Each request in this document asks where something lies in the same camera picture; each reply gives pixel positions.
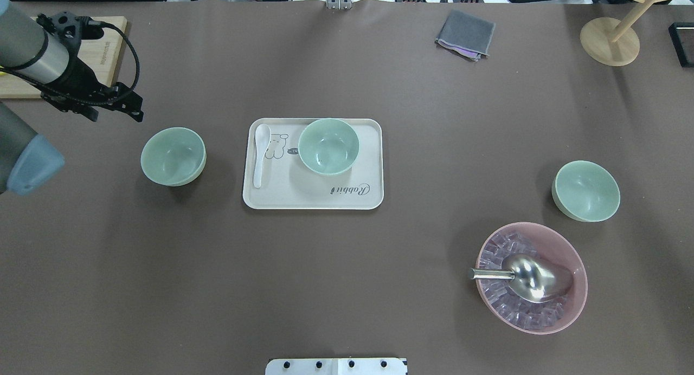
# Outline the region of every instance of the table surface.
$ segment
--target table surface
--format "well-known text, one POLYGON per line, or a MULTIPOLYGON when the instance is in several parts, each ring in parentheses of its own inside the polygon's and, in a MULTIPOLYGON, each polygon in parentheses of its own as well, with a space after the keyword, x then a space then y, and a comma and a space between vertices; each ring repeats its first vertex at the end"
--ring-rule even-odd
MULTIPOLYGON (((0 197, 0 372, 261 374, 271 358, 351 355, 404 357, 410 373, 691 373, 694 73, 667 27, 694 9, 655 5, 632 64, 593 61, 582 25, 629 7, 22 4, 126 16, 145 118, 5 102, 67 164, 0 197), (451 9, 496 22, 488 59, 434 44, 451 9), (248 128, 265 117, 378 121, 383 203, 248 208, 248 128), (139 167, 169 126, 208 150, 184 187, 139 167), (612 219, 553 205, 571 160, 617 179, 612 219), (560 232, 587 269, 587 305, 560 333, 502 323, 466 280, 484 240, 522 221, 560 232)), ((133 69, 126 53, 119 81, 133 69)))

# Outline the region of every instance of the scoop handle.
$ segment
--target scoop handle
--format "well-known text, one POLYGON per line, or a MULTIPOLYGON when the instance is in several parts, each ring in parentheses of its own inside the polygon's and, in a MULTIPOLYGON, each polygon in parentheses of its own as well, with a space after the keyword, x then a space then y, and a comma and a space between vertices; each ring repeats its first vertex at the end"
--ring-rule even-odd
POLYGON ((500 280, 513 280, 516 276, 510 269, 479 269, 470 268, 468 270, 468 279, 500 279, 500 280))

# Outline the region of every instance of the white spoon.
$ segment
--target white spoon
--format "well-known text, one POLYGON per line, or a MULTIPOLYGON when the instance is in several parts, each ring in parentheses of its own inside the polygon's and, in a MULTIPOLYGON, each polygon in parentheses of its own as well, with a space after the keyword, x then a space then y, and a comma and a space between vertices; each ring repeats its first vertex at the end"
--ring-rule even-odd
POLYGON ((262 182, 262 162, 268 146, 270 146, 270 126, 258 125, 255 129, 255 171, 253 172, 253 186, 256 188, 260 188, 262 182))

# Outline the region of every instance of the metal scoop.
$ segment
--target metal scoop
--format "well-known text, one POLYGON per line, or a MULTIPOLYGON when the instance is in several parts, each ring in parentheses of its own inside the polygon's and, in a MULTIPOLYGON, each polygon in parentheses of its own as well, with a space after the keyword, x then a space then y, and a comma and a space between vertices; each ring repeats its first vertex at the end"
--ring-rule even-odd
POLYGON ((508 280, 514 293, 532 303, 558 298, 573 284, 573 274, 568 269, 527 254, 511 254, 501 263, 501 268, 470 268, 468 278, 508 280))

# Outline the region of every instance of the white tray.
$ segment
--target white tray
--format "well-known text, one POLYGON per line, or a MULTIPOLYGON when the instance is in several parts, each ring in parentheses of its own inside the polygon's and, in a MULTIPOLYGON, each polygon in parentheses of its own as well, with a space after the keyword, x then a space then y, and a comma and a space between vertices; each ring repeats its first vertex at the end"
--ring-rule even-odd
POLYGON ((371 119, 344 119, 359 136, 359 155, 347 172, 322 176, 308 169, 298 156, 303 129, 316 119, 263 118, 248 130, 243 201, 252 209, 371 210, 383 202, 383 145, 381 126, 371 119), (270 126, 272 138, 265 152, 262 186, 253 187, 255 128, 270 126))

